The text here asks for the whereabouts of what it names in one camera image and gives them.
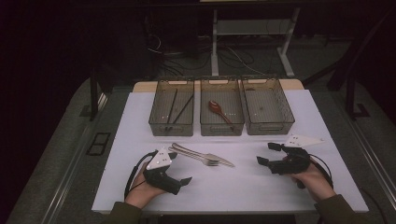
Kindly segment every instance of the table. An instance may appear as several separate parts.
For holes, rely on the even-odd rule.
[[[145,209],[146,215],[189,214],[295,214],[316,211],[304,189],[298,189],[285,176],[272,175],[259,165],[256,156],[270,161],[285,154],[269,150],[268,142],[284,143],[292,134],[322,138],[324,143],[305,147],[325,160],[332,170],[334,189],[343,194],[357,212],[368,207],[343,162],[309,91],[296,79],[281,80],[296,119],[287,135],[247,135],[204,137],[200,135],[199,102],[195,94],[194,135],[192,137],[155,137],[149,127],[149,112],[156,82],[135,85],[125,105],[113,147],[107,160],[92,210],[107,214],[115,201],[123,201],[126,181],[137,162],[147,153],[173,142],[201,152],[217,154],[235,167],[208,167],[200,161],[178,155],[167,173],[174,179],[192,176],[178,195],[164,194]]]

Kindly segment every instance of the hand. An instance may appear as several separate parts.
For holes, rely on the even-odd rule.
[[[156,196],[165,193],[164,190],[152,187],[148,182],[146,182],[143,171],[146,169],[147,165],[147,162],[143,163],[142,168],[140,168],[139,173],[132,183],[132,190],[128,193],[128,196],[125,199],[126,203],[140,209],[144,208]]]
[[[310,164],[308,169],[302,173],[289,174],[288,176],[290,176],[294,182],[297,180],[302,181],[315,202],[328,199],[336,194],[326,178],[314,164]]]

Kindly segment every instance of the sleeve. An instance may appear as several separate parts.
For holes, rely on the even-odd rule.
[[[114,203],[110,215],[102,224],[137,224],[142,210],[128,203]]]
[[[327,224],[368,224],[361,215],[355,213],[342,195],[335,195],[315,204],[323,221]]]

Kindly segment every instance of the clear plastic bin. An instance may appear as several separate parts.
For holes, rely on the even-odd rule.
[[[287,134],[294,123],[288,100],[276,78],[242,76],[247,134]]]
[[[149,125],[154,136],[192,136],[194,78],[163,77],[158,81]]]
[[[210,109],[210,101],[220,106],[223,115]],[[239,136],[242,134],[244,115],[237,77],[201,78],[200,122],[202,136]]]

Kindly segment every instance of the wooden spoon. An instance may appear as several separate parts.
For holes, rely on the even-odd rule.
[[[227,119],[227,117],[224,115],[224,113],[221,110],[221,106],[218,103],[214,101],[209,101],[209,109],[213,113],[220,115],[228,124],[232,124],[232,122],[229,119]]]

